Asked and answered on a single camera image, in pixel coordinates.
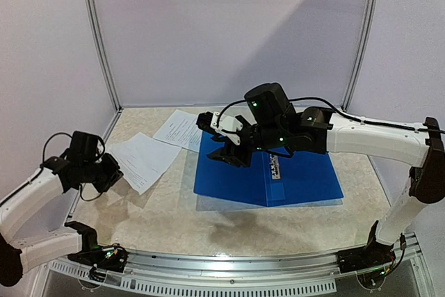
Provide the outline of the blue plastic folder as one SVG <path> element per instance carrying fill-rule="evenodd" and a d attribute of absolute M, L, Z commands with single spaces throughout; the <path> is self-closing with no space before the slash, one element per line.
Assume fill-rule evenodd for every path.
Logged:
<path fill-rule="evenodd" d="M 222 145 L 203 134 L 193 192 L 198 211 L 262 207 L 322 207 L 343 204 L 343 192 L 328 154 L 297 152 L 291 158 L 254 153 L 249 168 L 213 161 Z"/>

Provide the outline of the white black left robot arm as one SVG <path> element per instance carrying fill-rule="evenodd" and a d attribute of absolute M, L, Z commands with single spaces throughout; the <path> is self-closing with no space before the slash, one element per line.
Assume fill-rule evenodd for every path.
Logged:
<path fill-rule="evenodd" d="M 123 172 L 97 135 L 74 131 L 70 146 L 59 156 L 42 158 L 35 174 L 1 201 L 1 285 L 16 285 L 25 273 L 62 256 L 90 267 L 89 278 L 104 281 L 104 271 L 122 273 L 129 253 L 120 244 L 101 246 L 97 231 L 69 221 L 60 228 L 24 239 L 22 226 L 48 202 L 91 184 L 99 195 L 120 181 Z"/>

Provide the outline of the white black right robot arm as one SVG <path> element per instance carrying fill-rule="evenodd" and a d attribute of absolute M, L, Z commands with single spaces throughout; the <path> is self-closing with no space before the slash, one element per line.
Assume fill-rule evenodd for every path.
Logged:
<path fill-rule="evenodd" d="M 208 155 L 210 159 L 247 168 L 255 152 L 275 154 L 283 148 L 286 158 L 296 152 L 354 153 L 410 166 L 402 194 L 374 224 L 359 252 L 365 266 L 375 266 L 427 205 L 444 199 L 444 131 L 435 118 L 393 123 L 349 115 L 331 103 L 297 112 L 294 100 L 279 83 L 264 83 L 249 90 L 243 102 L 254 117 L 253 124 L 224 111 L 199 114 L 196 125 L 223 143 Z"/>

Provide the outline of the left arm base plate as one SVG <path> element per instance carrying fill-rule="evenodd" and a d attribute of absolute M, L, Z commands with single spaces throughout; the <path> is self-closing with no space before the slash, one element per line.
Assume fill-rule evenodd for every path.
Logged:
<path fill-rule="evenodd" d="M 91 250 L 84 250 L 67 256 L 72 262 L 116 273 L 124 272 L 128 257 L 129 252 L 118 244 L 97 246 Z"/>

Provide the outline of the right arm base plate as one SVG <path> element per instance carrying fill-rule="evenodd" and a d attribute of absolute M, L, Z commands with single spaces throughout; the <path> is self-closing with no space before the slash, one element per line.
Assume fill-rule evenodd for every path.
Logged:
<path fill-rule="evenodd" d="M 387 246 L 371 241 L 365 246 L 340 250 L 336 253 L 337 266 L 341 273 L 360 271 L 366 268 L 380 268 L 387 263 L 391 263 L 389 268 L 382 269 L 380 275 L 389 275 L 401 263 L 407 243 L 405 239 L 399 241 L 402 254 L 398 262 L 396 262 L 396 254 L 393 245 Z"/>

